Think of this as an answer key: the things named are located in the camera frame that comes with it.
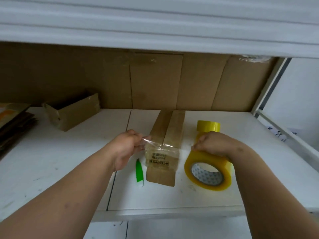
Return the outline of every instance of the person's right arm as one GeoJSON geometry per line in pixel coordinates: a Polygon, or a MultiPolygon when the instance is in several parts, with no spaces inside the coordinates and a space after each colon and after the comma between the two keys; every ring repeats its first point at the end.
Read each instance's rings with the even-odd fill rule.
{"type": "Polygon", "coordinates": [[[218,132],[203,135],[192,149],[233,163],[253,239],[319,238],[318,224],[253,149],[218,132]]]}

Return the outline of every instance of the white patterned cardboard core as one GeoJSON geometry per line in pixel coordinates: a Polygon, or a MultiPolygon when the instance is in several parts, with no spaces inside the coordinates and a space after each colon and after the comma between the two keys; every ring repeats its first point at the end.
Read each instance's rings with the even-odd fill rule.
{"type": "Polygon", "coordinates": [[[221,172],[210,172],[200,167],[199,163],[192,166],[192,173],[200,182],[206,185],[220,185],[224,181],[224,176],[221,172]]]}

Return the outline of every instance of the brown cardboard wall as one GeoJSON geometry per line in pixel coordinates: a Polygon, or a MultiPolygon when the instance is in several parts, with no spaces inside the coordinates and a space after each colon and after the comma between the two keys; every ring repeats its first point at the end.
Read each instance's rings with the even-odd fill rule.
{"type": "Polygon", "coordinates": [[[223,54],[184,54],[176,108],[209,111],[228,58],[223,54]]]}
{"type": "Polygon", "coordinates": [[[276,59],[251,63],[231,56],[224,68],[212,105],[213,111],[250,112],[276,59]]]}
{"type": "Polygon", "coordinates": [[[238,56],[0,42],[0,102],[93,88],[101,108],[250,111],[274,62],[238,56]]]}

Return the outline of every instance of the forearm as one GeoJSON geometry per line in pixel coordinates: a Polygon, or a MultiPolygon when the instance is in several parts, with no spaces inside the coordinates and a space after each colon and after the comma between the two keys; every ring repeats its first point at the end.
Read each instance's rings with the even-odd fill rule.
{"type": "Polygon", "coordinates": [[[88,157],[0,224],[3,238],[83,238],[114,171],[108,149],[88,157]]]}
{"type": "Polygon", "coordinates": [[[255,151],[242,144],[231,160],[254,239],[319,237],[309,213],[255,151]]]}

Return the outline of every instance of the person's left arm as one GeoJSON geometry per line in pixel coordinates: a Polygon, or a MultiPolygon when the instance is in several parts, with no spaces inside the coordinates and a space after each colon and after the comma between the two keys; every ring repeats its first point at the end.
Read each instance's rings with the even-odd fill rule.
{"type": "Polygon", "coordinates": [[[83,238],[114,171],[141,151],[128,130],[0,223],[0,238],[83,238]]]}

